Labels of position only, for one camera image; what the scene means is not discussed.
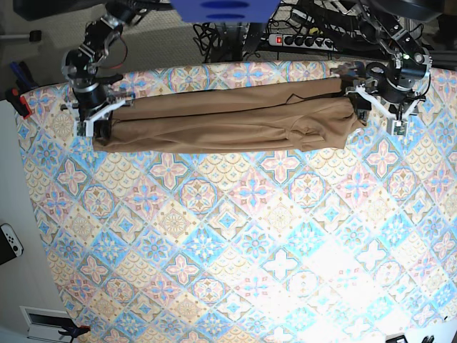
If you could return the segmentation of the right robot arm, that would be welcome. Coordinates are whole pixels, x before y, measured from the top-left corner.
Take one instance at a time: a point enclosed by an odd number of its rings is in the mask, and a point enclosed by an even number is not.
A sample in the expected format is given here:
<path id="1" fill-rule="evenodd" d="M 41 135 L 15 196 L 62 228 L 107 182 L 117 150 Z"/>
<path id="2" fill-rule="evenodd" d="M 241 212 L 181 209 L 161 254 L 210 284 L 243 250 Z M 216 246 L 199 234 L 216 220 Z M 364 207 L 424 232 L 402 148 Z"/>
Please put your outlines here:
<path id="1" fill-rule="evenodd" d="M 64 56 L 61 70 L 71 93 L 61 109 L 74 118 L 75 136 L 111 137 L 113 112 L 127 105 L 128 95 L 112 89 L 122 75 L 99 76 L 98 71 L 109 57 L 110 46 L 122 40 L 124 28 L 133 24 L 137 14 L 133 4 L 106 3 L 106 13 L 86 26 L 84 42 Z"/>

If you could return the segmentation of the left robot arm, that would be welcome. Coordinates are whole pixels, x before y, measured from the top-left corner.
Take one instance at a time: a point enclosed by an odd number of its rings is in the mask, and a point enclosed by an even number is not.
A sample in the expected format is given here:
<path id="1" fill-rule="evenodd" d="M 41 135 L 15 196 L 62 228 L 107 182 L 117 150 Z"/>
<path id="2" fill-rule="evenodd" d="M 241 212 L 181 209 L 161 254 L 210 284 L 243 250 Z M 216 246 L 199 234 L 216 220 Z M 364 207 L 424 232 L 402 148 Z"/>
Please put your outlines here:
<path id="1" fill-rule="evenodd" d="M 366 121 L 370 110 L 376 109 L 387 119 L 391 136 L 406 136 L 409 117 L 418 114 L 416 107 L 426 100 L 431 86 L 432 57 L 394 15 L 361 1 L 356 6 L 361 22 L 372 28 L 363 29 L 362 36 L 387 53 L 388 63 L 367 64 L 365 77 L 346 87 L 345 95 L 359 120 Z"/>

